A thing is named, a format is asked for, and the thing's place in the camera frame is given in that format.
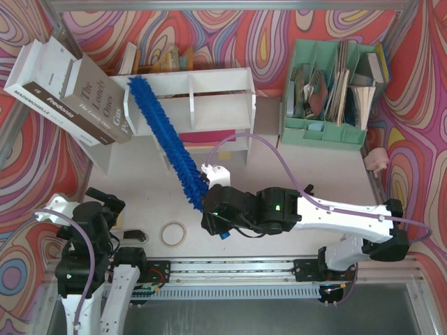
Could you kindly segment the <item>blue microfiber duster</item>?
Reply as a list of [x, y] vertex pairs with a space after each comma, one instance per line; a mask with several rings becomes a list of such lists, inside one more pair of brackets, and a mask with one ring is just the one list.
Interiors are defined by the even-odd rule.
[[176, 171], [186, 198], [194, 209], [202, 211], [202, 197], [210, 186], [202, 179], [201, 172], [185, 149], [148, 81], [139, 75], [132, 77], [129, 88], [136, 105]]

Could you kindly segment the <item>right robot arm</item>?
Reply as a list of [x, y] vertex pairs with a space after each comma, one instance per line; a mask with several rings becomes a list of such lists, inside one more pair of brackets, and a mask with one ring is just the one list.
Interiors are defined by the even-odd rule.
[[202, 198], [201, 226], [210, 235], [251, 230], [255, 237], [292, 230], [327, 230], [346, 238], [318, 251], [317, 270], [346, 271], [367, 259], [403, 260], [410, 247], [406, 231], [399, 229], [402, 206], [389, 200], [376, 207], [328, 202], [287, 188], [266, 188], [257, 194], [231, 186], [214, 185]]

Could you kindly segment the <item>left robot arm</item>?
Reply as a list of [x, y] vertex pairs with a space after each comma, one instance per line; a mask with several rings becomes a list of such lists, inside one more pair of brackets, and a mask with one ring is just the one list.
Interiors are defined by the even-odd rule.
[[143, 248], [114, 246], [112, 226], [124, 201], [88, 188], [88, 202], [58, 208], [66, 240], [56, 267], [68, 334], [122, 334], [131, 294], [146, 270]]

